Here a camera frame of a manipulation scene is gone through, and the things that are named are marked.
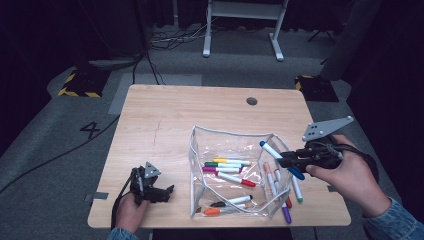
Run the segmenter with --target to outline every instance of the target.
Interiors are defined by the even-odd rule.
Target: hand
[[[143,200],[138,206],[132,193],[122,197],[116,213],[115,227],[123,228],[134,234],[141,225],[149,203],[150,201]]]
[[[355,147],[343,135],[334,135],[334,138],[339,144],[348,144]],[[365,216],[380,216],[391,206],[390,199],[378,186],[371,170],[361,156],[350,151],[343,151],[343,157],[343,161],[336,169],[330,170],[308,165],[306,171],[328,182],[343,197],[359,204]]]

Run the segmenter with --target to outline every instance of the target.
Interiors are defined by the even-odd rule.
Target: yellow marker
[[[228,158],[221,158],[221,157],[216,157],[213,159],[214,162],[219,162],[219,163],[239,163],[239,164],[243,164],[243,165],[252,165],[251,161],[246,161],[246,160],[238,160],[238,159],[228,159]]]

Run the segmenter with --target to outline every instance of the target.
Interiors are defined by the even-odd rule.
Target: sleeve
[[[137,236],[123,228],[114,228],[107,240],[139,240]]]
[[[381,216],[365,219],[365,228],[375,240],[380,239],[424,239],[424,225],[417,221],[396,200]]]

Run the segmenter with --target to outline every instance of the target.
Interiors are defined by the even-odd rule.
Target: purple marker
[[[290,216],[289,208],[287,207],[286,203],[283,203],[282,210],[283,210],[284,218],[286,219],[286,222],[288,224],[290,224],[291,223],[291,216]]]

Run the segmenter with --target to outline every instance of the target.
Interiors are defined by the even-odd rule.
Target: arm
[[[339,144],[354,146],[345,136],[335,135],[334,137]],[[309,165],[306,170],[331,184],[343,197],[360,205],[367,218],[365,227],[375,239],[424,237],[423,224],[394,199],[384,194],[368,165],[359,155],[343,151],[343,157],[344,160],[336,169],[330,170]]]
[[[109,234],[108,240],[137,240],[134,234],[143,221],[149,203],[150,201],[143,200],[138,206],[132,193],[122,197],[116,214],[115,228]]]

